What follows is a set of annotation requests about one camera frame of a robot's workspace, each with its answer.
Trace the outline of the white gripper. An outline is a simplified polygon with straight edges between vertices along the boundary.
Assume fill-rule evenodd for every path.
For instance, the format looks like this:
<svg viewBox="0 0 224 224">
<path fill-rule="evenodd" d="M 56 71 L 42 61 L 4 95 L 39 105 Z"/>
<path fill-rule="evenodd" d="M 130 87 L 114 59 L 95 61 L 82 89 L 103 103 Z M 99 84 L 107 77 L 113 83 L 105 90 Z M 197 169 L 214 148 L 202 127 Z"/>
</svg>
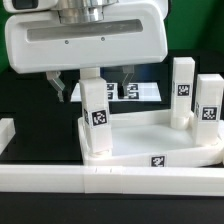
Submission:
<svg viewBox="0 0 224 224">
<path fill-rule="evenodd" d="M 133 65 L 168 53 L 166 1 L 5 1 L 5 41 L 18 73 L 47 72 L 64 101 L 64 70 L 123 66 L 118 98 L 128 96 Z"/>
</svg>

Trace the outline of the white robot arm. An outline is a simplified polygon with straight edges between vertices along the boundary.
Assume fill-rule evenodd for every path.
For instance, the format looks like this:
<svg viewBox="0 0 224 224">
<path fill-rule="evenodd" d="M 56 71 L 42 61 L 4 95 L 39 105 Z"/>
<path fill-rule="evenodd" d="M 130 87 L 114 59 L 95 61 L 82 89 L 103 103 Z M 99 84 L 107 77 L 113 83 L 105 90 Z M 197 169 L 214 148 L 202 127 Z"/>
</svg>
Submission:
<svg viewBox="0 0 224 224">
<path fill-rule="evenodd" d="M 43 72 L 60 101 L 60 73 L 158 63 L 168 53 L 164 20 L 169 0 L 3 0 L 10 66 Z"/>
</svg>

